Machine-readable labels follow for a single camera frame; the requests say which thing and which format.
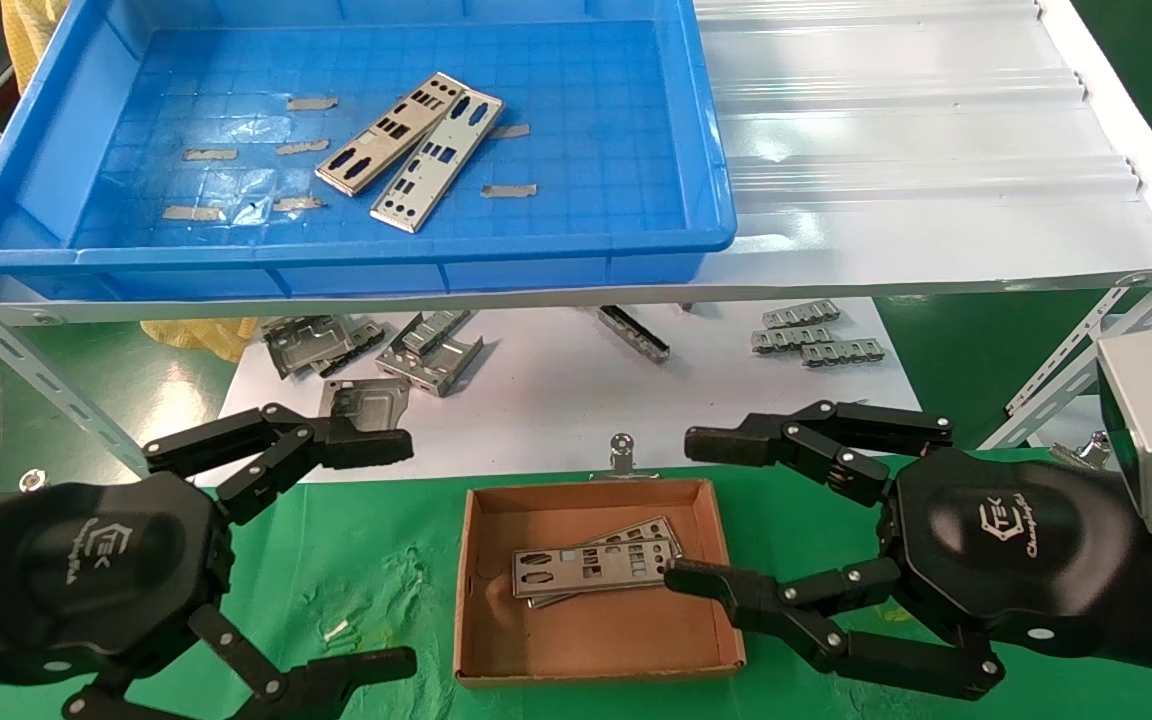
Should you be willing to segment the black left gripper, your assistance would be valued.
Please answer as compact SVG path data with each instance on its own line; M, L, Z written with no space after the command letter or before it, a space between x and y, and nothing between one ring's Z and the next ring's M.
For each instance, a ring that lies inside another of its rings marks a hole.
M200 639L251 689L233 719L338 719L357 689L416 674L412 647L283 673L214 606L236 561L228 523L255 520L314 468L411 458L407 430L361 430L344 416L270 404L154 439L143 456L152 473L180 479L65 483L0 501L0 685L99 673L61 717L180 719L126 692L134 676L160 673ZM237 461L217 505L182 480Z

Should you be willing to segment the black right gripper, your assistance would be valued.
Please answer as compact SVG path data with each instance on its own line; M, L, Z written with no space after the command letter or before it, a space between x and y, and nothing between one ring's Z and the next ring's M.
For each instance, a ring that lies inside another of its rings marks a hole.
M823 674L977 702L1005 679L990 641L1055 657L1097 655L1108 606L1137 541L1137 511L1111 473L1053 461L1001 462L943 448L946 416L823 400L691 427L685 458L783 467L861 506L890 497L892 559L778 582L759 571L669 560L669 591L722 606L732 628L771 635ZM922 456L901 469L870 452ZM896 600L942 644L838 626Z

